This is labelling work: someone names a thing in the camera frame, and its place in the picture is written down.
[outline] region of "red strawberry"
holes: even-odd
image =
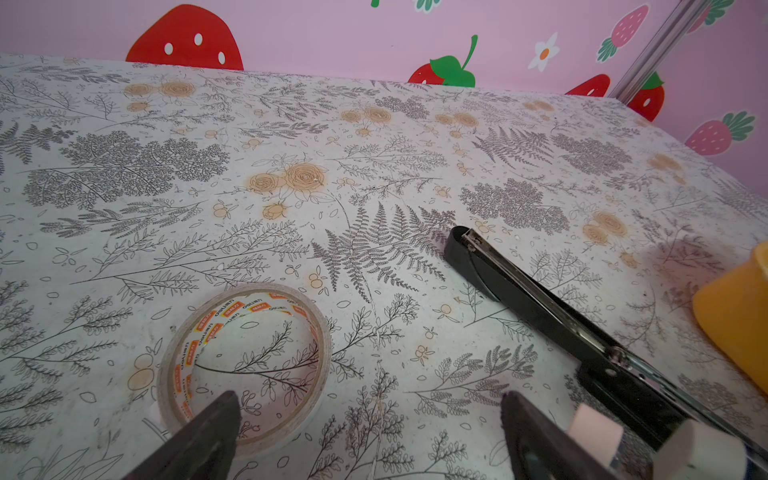
[[[465,68],[469,63],[469,59],[472,58],[472,53],[475,52],[477,44],[478,36],[473,35],[472,46],[469,48],[469,55],[467,55],[463,65],[460,65],[458,59],[451,55],[438,58],[437,60],[430,60],[427,65],[422,65],[413,72],[408,82],[430,85],[453,85],[454,87],[474,87],[475,76],[471,72],[466,71]]]
[[[611,33],[611,37],[603,40],[603,45],[598,51],[598,61],[603,62],[616,55],[616,51],[625,46],[637,33],[637,29],[648,16],[649,11],[648,4],[644,4],[619,20]]]
[[[136,40],[125,60],[243,70],[230,28],[195,5],[179,5],[163,15]]]
[[[687,32],[687,33],[694,33],[696,30],[698,30],[698,29],[699,29],[699,27],[700,27],[701,25],[703,25],[703,24],[704,24],[704,20],[707,20],[707,15],[709,15],[709,14],[710,14],[710,8],[712,8],[712,5],[708,5],[708,6],[707,6],[707,7],[704,9],[704,11],[701,13],[701,15],[699,16],[699,18],[697,18],[697,19],[696,19],[696,21],[694,22],[694,24],[693,24],[693,25],[691,25],[691,26],[690,26],[690,28],[688,28],[688,32]]]
[[[611,86],[611,77],[601,73],[590,78],[578,87],[570,90],[566,95],[584,95],[585,97],[604,97]]]
[[[664,105],[663,83],[659,74],[654,72],[627,106],[646,120],[654,121]]]
[[[731,141],[744,141],[754,127],[754,116],[746,111],[737,115],[727,114],[723,120],[710,120],[696,129],[685,141],[686,146],[699,155],[717,155],[728,150]]]

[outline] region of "deli logo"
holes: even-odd
[[[190,344],[190,349],[187,352],[187,365],[192,365],[192,362],[194,361],[194,351],[197,350],[197,344],[200,343],[197,340],[193,340]]]
[[[262,303],[259,303],[257,305],[254,305],[254,306],[250,307],[248,310],[250,310],[251,312],[260,312],[261,310],[266,310],[268,308],[270,308],[269,303],[262,302]]]
[[[237,311],[237,309],[239,309],[243,305],[245,305],[245,303],[243,303],[243,302],[235,302],[235,303],[233,303],[232,306],[230,308],[228,308],[226,312],[222,313],[222,316],[225,316],[226,318],[230,318],[232,316],[232,314],[235,313]]]
[[[214,325],[214,327],[210,329],[208,336],[205,337],[205,341],[203,342],[203,344],[208,343],[210,339],[212,339],[217,333],[219,333],[219,330],[221,330],[222,326],[224,326],[223,323],[217,323],[216,325]]]
[[[174,386],[176,387],[176,393],[181,393],[181,365],[178,363],[174,368]]]
[[[210,319],[214,317],[214,315],[216,315],[216,310],[204,316],[203,319],[200,321],[200,323],[198,323],[197,326],[195,327],[195,331],[202,332],[205,329],[205,326],[210,321]]]
[[[296,313],[302,315],[304,318],[308,318],[306,312],[302,308],[300,308],[300,307],[298,307],[296,305],[293,305],[293,310],[296,311]]]
[[[189,403],[185,401],[184,403],[181,404],[181,408],[184,410],[184,413],[187,415],[187,417],[191,419],[194,417],[194,414],[192,413],[192,409],[190,408]]]

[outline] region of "tablecloth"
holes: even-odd
[[[3,55],[0,122],[14,477],[129,472],[168,437],[177,326],[274,281],[328,318],[331,379],[306,429],[231,478],[511,478],[504,391],[563,429],[601,406],[441,258],[457,224],[768,444],[765,397],[690,311],[766,239],[766,201],[618,101]],[[643,475],[647,447],[624,444]]]

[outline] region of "white flower decal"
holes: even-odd
[[[528,70],[534,67],[538,67],[539,71],[544,71],[544,69],[547,67],[549,59],[560,53],[560,47],[554,44],[557,39],[558,33],[555,32],[546,42],[536,42],[536,46],[534,47],[536,56],[533,57],[531,63],[528,64]]]

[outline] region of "yellow object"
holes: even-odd
[[[696,292],[693,306],[710,339],[768,393],[768,242]]]

